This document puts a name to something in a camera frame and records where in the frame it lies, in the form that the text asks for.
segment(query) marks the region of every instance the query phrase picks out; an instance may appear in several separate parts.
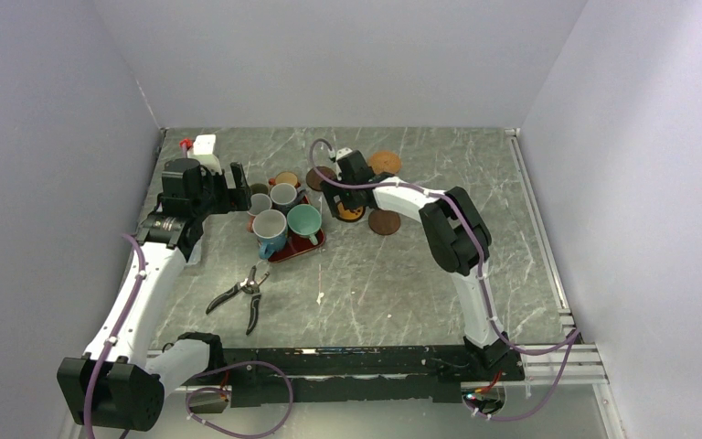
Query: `red tray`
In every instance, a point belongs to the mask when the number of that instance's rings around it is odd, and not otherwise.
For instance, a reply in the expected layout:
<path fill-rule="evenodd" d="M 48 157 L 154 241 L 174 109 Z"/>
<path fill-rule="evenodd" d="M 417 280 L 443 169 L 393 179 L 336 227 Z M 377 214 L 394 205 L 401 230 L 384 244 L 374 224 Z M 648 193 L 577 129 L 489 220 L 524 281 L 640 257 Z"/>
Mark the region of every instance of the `red tray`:
<path fill-rule="evenodd" d="M 303 197 L 303 201 L 301 204 L 311 204 L 308 201 L 308 197 Z M 302 238 L 298 235 L 295 235 L 292 233 L 291 230 L 287 232 L 287 237 L 286 237 L 286 246 L 274 253 L 268 261 L 271 263 L 278 263 L 278 262 L 283 262 L 286 261 L 287 259 L 291 259 L 295 256 L 299 256 L 303 253 L 309 252 L 311 250 L 318 249 L 319 247 L 324 244 L 324 241 L 326 241 L 326 236 L 324 235 L 324 231 L 319 229 L 318 232 L 316 232 L 316 239 L 319 241 L 318 244 L 313 245 L 310 240 L 307 238 Z"/>

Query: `pliers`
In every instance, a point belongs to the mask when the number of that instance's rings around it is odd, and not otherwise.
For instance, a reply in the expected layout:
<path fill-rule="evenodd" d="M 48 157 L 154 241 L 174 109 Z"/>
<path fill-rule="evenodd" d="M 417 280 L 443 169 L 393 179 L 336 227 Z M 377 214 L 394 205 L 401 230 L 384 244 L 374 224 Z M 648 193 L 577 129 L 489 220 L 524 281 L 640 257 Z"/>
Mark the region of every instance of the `pliers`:
<path fill-rule="evenodd" d="M 238 282 L 233 285 L 228 291 L 220 294 L 208 304 L 206 308 L 206 315 L 217 308 L 217 306 L 224 304 L 229 299 L 238 295 L 238 293 L 243 292 L 251 296 L 251 303 L 249 304 L 249 325 L 246 327 L 246 335 L 251 334 L 254 327 L 257 326 L 257 320 L 260 318 L 260 299 L 262 298 L 262 293 L 260 292 L 260 285 L 265 282 L 265 279 L 271 274 L 266 272 L 262 276 L 259 282 L 254 280 L 254 276 L 257 274 L 257 266 L 254 265 L 249 271 L 249 277 L 243 280 L 243 282 Z"/>

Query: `wall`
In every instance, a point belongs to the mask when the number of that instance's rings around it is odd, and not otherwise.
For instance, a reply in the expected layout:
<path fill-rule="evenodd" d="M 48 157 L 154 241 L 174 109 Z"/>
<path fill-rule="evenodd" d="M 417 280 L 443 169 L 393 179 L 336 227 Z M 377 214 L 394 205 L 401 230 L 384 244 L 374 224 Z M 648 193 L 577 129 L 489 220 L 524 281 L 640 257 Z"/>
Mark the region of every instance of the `wall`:
<path fill-rule="evenodd" d="M 517 127 L 585 0 L 95 0 L 161 126 Z"/>
<path fill-rule="evenodd" d="M 702 437 L 702 2 L 590 0 L 522 131 L 629 437 Z"/>
<path fill-rule="evenodd" d="M 57 437 L 158 138 L 92 2 L 0 1 L 0 437 Z"/>

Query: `black handle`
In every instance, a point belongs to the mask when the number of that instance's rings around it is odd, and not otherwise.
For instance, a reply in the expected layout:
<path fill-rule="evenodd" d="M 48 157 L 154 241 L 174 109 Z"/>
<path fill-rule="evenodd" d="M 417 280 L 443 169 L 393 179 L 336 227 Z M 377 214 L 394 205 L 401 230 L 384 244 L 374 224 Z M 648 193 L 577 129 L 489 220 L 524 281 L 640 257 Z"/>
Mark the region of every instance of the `black handle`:
<path fill-rule="evenodd" d="M 260 299 L 261 295 L 257 294 L 251 298 L 251 305 L 249 305 L 249 326 L 246 328 L 246 335 L 251 334 L 254 331 L 254 327 L 257 326 L 257 320 L 260 319 Z"/>
<path fill-rule="evenodd" d="M 229 299 L 235 297 L 235 294 L 237 294 L 240 291 L 240 287 L 238 284 L 235 284 L 232 288 L 230 288 L 228 291 L 220 294 L 217 296 L 216 299 L 212 300 L 210 304 L 208 304 L 208 308 L 206 308 L 206 316 L 208 316 L 208 313 L 214 310 L 219 305 L 224 304 L 227 302 Z"/>

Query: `green mug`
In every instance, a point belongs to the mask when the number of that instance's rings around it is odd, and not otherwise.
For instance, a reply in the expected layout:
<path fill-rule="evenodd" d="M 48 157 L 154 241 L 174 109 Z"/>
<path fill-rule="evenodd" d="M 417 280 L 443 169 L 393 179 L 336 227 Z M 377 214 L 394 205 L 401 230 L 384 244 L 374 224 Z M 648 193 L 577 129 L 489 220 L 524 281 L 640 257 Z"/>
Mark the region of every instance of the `green mug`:
<path fill-rule="evenodd" d="M 318 245 L 316 233 L 322 228 L 322 214 L 310 204 L 298 204 L 286 215 L 289 229 L 296 235 L 306 238 L 313 245 Z"/>

